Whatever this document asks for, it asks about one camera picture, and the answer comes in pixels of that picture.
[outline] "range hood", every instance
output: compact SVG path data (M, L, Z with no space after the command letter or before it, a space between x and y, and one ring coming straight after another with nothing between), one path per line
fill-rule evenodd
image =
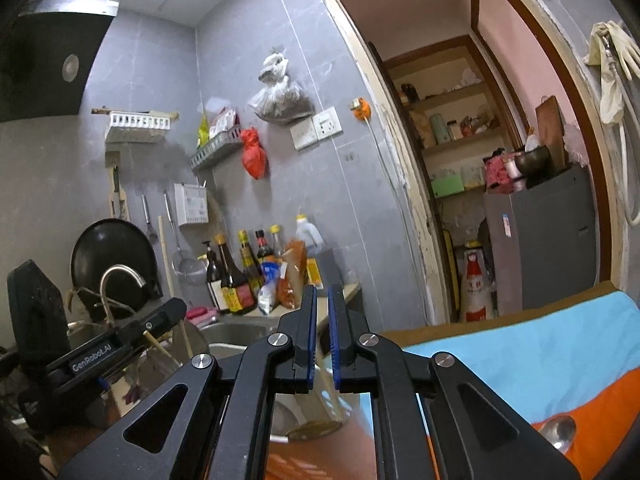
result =
M76 115L115 0L37 0L0 46L0 122Z

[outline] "pink wall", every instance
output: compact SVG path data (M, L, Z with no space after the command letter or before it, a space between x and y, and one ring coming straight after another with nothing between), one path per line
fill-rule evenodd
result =
M555 95L566 122L574 110L538 40L507 0L480 0L480 34L494 51L520 98L531 126L543 96Z
M469 0L341 0L367 41L389 59L469 33Z

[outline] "frying pan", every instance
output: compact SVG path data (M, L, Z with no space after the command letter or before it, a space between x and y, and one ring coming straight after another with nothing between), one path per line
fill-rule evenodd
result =
M139 272L146 285L139 288L128 274L115 273L107 283L109 298L139 311L148 300L162 297L156 254L151 243L135 225L118 218L97 221L82 232L71 254L71 282L74 287L84 286L100 292L100 278L115 264L124 264ZM95 306L100 303L98 296L80 291L78 297L93 322L104 319L102 307ZM129 316L119 308L113 309L113 315L116 319Z

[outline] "green box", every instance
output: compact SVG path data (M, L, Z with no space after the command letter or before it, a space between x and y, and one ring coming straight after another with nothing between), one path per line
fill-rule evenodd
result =
M441 198L443 196L462 193L465 190L465 185L462 183L462 177L456 174L432 180L431 188L433 189L434 196Z

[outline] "cutting board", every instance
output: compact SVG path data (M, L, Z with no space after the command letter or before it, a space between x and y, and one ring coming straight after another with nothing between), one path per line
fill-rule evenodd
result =
M554 173L557 173L566 167L567 154L564 150L564 140L562 140L564 123L556 96L549 97L536 108L536 118L540 143L546 144L549 148L554 163Z

